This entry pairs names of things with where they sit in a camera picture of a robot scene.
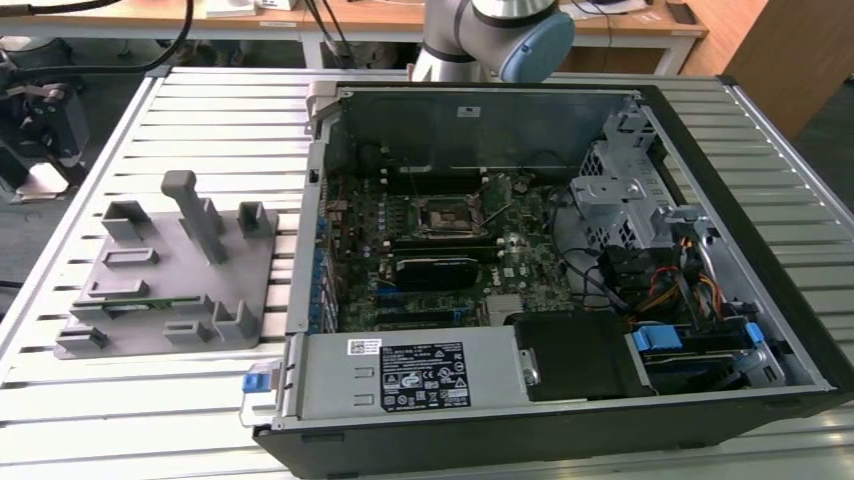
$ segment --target green circuit board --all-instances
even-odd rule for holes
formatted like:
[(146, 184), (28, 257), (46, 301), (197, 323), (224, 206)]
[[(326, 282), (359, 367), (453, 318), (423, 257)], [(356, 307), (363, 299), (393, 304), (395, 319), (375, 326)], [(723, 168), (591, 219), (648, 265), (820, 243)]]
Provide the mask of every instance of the green circuit board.
[[(551, 218), (556, 189), (536, 185), (531, 175), (495, 173), (467, 195), (393, 195), (377, 179), (337, 180), (330, 183), (330, 220), (334, 271), (338, 292), (337, 331), (360, 332), (389, 328), (417, 328), (377, 323), (383, 314), (453, 312), (455, 326), (488, 325), (484, 300), (489, 295), (519, 295), (525, 311), (573, 308), (565, 273), (551, 246), (545, 225)], [(389, 244), (429, 240), (447, 231), (431, 229), (424, 209), (467, 210), (475, 235), (492, 239), (497, 258), (477, 265), (477, 278), (464, 289), (395, 292), (395, 262), (407, 258), (404, 249)], [(453, 221), (441, 225), (459, 227)], [(441, 248), (428, 248), (428, 257)], [(424, 251), (412, 254), (423, 257)]]

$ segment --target white sticker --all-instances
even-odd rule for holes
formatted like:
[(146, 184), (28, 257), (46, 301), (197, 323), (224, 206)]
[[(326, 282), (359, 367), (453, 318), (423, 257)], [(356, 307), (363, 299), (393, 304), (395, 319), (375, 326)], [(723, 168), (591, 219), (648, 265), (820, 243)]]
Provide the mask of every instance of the white sticker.
[(261, 27), (296, 28), (294, 22), (257, 22), (257, 25)]
[(480, 107), (456, 107), (456, 118), (480, 117)]
[(383, 346), (380, 338), (356, 338), (347, 340), (347, 355), (379, 355)]

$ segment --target metal work table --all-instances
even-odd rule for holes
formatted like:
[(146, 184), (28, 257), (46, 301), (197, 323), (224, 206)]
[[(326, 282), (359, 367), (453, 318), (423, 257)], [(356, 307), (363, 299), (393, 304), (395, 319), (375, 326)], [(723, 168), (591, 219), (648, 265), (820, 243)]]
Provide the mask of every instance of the metal work table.
[[(85, 185), (0, 324), (0, 477), (290, 478), (240, 425), (241, 375), (282, 351), (288, 278), (317, 79), (403, 80), (399, 72), (174, 69), (145, 78)], [(715, 79), (573, 75), (572, 83), (653, 83), (848, 358), (854, 358), (854, 222), (740, 95)], [(217, 209), (262, 201), (280, 213), (264, 339), (230, 352), (60, 361), (50, 351), (100, 244), (110, 200), (176, 210), (166, 169), (192, 169)], [(688, 200), (687, 181), (676, 177)], [(850, 478), (854, 413), (840, 407), (761, 427), (720, 446), (489, 467), (405, 478)]]

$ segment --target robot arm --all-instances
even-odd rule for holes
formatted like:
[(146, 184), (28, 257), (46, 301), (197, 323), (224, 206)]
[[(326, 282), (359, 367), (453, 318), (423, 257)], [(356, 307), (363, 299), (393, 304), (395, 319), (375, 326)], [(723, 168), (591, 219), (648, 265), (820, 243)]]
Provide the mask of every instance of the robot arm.
[(557, 0), (431, 0), (413, 81), (541, 82), (565, 58), (575, 24)]

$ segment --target table leg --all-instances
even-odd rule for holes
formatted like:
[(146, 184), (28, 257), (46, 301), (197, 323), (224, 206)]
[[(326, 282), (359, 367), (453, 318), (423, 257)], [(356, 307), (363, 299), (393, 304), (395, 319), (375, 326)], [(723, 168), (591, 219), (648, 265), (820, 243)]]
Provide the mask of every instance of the table leg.
[(320, 41), (312, 38), (300, 39), (302, 43), (302, 56), (305, 57), (305, 68), (320, 70), (322, 66), (322, 50)]
[(657, 67), (655, 67), (655, 75), (679, 75), (696, 37), (672, 37), (671, 40), (672, 43), (664, 51)]

